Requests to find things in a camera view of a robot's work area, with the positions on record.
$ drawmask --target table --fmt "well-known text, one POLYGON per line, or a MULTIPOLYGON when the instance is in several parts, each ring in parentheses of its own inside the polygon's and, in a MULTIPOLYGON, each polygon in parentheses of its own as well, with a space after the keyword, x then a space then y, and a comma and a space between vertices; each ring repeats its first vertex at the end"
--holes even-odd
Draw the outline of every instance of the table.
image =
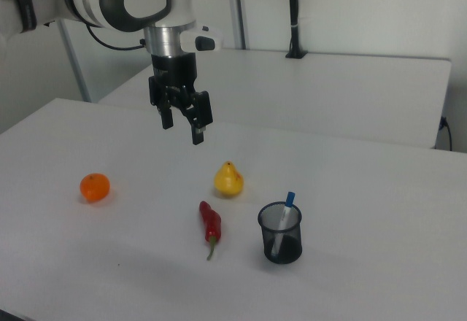
MULTIPOLYGON (((197 53, 214 119, 432 148, 451 63, 441 59, 221 50, 197 53)), ((148 67, 100 104, 154 109, 148 67)))
POLYGON ((467 314, 464 154, 55 100, 0 135, 0 308, 35 320, 451 320, 467 314), (220 198, 233 161, 246 186, 220 198), (112 192, 83 203, 100 171, 112 192), (303 254, 257 215, 296 192, 303 254), (208 201, 223 237, 208 253, 208 201))

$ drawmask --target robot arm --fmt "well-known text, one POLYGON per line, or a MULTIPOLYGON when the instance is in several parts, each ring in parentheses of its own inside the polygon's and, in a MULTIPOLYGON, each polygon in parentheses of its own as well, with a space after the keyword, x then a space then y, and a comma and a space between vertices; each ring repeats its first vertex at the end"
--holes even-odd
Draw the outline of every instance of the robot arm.
POLYGON ((192 128, 193 143, 203 141, 212 123, 209 94, 196 92, 196 52, 219 50, 219 31, 198 25, 192 0, 0 0, 1 41, 58 18, 81 20, 89 26, 118 31, 144 30, 152 56, 154 76, 149 78, 150 102, 158 108, 164 128, 173 126, 171 107, 178 108, 192 128))

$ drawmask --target chili pepper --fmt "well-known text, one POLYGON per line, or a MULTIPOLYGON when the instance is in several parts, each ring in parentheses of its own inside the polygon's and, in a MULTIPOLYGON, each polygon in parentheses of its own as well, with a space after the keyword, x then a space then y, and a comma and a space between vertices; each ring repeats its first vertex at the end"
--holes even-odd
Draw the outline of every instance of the chili pepper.
POLYGON ((206 236, 204 239, 206 239, 211 246, 211 252, 207 257, 207 260, 210 260, 212 253, 214 253, 214 247, 220 240, 220 215, 212 210, 211 206, 205 201, 199 204, 199 212, 201 213, 204 227, 206 228, 206 236))

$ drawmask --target pear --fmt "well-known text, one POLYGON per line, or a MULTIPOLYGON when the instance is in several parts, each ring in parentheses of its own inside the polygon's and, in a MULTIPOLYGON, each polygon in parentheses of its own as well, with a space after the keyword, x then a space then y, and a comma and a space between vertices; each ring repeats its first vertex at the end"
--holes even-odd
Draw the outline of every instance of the pear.
POLYGON ((243 190, 243 176, 231 161, 225 162, 214 177, 214 187, 224 196, 234 196, 243 190))

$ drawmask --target black mesh pencil cup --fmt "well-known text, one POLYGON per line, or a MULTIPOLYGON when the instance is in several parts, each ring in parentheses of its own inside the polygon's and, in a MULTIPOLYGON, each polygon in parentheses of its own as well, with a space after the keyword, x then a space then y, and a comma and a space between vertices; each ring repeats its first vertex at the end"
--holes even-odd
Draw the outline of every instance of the black mesh pencil cup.
POLYGON ((301 212, 292 206, 287 213, 283 229, 280 222, 285 215, 285 202, 268 204, 258 214, 258 222, 263 233, 264 255, 276 264, 289 264, 301 255, 300 222, 301 212))

